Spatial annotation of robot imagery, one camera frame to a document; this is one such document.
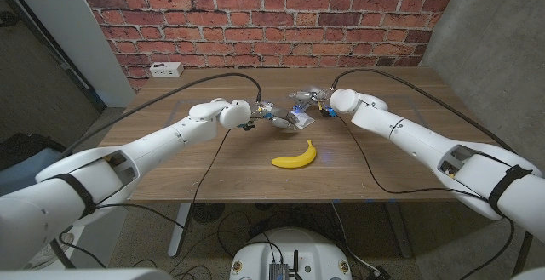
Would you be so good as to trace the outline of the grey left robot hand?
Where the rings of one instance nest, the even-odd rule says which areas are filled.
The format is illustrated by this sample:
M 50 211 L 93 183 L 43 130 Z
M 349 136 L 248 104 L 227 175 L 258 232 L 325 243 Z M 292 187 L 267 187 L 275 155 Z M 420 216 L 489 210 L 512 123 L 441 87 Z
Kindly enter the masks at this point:
M 266 119 L 273 126 L 286 130 L 297 130 L 299 119 L 287 109 L 272 102 L 259 101 L 250 107 L 250 121 Z

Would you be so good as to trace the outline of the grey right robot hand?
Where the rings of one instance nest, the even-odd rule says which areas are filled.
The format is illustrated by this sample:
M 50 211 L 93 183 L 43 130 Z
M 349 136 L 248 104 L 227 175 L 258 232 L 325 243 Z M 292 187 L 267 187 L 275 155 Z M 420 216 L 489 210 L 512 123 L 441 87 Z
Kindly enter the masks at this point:
M 316 106 L 323 117 L 335 117 L 336 112 L 330 106 L 330 97 L 332 94 L 332 89 L 313 86 L 290 93 L 289 98 L 295 102 L 292 111 L 294 113 L 303 113 L 310 106 Z

